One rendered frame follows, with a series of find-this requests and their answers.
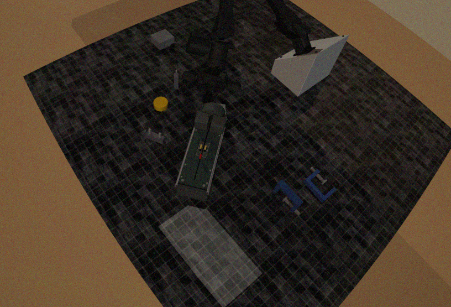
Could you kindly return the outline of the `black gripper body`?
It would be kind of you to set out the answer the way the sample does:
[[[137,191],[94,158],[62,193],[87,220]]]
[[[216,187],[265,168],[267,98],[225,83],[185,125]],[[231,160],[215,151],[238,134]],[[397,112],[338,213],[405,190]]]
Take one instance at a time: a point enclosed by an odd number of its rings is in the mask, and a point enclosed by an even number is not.
[[[208,62],[207,62],[206,68],[208,68],[209,63],[212,63],[213,67],[219,69],[219,66],[224,67],[226,62],[208,58]],[[198,80],[198,84],[206,85],[207,83],[202,82],[202,78],[203,78],[203,76],[199,76],[198,73],[195,73],[195,72],[184,71],[183,74],[182,74],[182,79],[184,79],[184,80],[190,80],[190,81]],[[216,85],[216,88],[219,88],[219,89],[224,89],[225,87],[228,87],[229,90],[240,92],[241,84],[240,84],[240,82],[235,82],[235,81],[229,80],[229,82],[226,82],[226,81],[224,83],[220,83],[219,82]]]

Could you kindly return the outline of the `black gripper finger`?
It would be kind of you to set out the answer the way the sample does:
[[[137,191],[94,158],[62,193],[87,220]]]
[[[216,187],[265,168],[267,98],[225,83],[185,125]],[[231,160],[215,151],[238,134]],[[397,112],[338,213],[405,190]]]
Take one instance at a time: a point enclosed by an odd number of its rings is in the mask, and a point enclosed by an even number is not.
[[[216,95],[220,92],[220,91],[224,91],[224,89],[219,89],[219,88],[215,88],[213,89],[213,93],[211,96],[211,99],[209,102],[213,102],[214,98],[216,97]]]
[[[204,100],[205,100],[206,95],[207,95],[207,87],[208,87],[208,85],[201,85],[201,84],[197,84],[197,85],[200,86],[201,93],[202,93],[202,102],[203,102],[203,105],[204,105]]]

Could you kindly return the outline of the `yellow short cylinder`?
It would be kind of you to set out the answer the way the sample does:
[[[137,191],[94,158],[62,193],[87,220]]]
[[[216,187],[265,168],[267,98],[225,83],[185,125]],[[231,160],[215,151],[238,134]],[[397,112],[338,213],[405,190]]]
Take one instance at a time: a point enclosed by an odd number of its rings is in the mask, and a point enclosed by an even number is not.
[[[160,112],[165,111],[167,109],[167,107],[168,107],[168,103],[167,102],[168,102],[167,98],[162,97],[162,96],[157,97],[154,100],[154,108],[155,108],[155,110],[160,111]]]

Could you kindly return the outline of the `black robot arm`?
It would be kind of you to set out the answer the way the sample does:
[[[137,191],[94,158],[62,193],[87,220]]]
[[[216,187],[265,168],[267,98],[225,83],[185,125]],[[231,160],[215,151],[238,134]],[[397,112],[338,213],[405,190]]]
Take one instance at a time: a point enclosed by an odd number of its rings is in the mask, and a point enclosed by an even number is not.
[[[211,59],[226,61],[228,49],[235,49],[233,42],[229,41],[226,43],[218,41],[215,43],[211,40],[228,39],[234,35],[233,1],[220,0],[219,12],[211,33],[203,35],[191,32],[186,43],[187,53],[200,56],[209,53],[209,58]],[[287,8],[283,0],[266,1],[276,15],[274,24],[278,28],[278,31],[285,35],[287,39],[292,38],[295,49],[293,56],[307,54],[316,48],[311,47],[308,38],[308,34],[311,33],[311,27],[301,22],[300,18]],[[227,78],[227,72],[224,72],[223,69],[224,67],[222,66],[219,66],[219,69],[217,69],[213,67],[212,63],[209,63],[208,68],[203,72],[202,82],[213,86],[216,86],[219,82],[224,83]]]

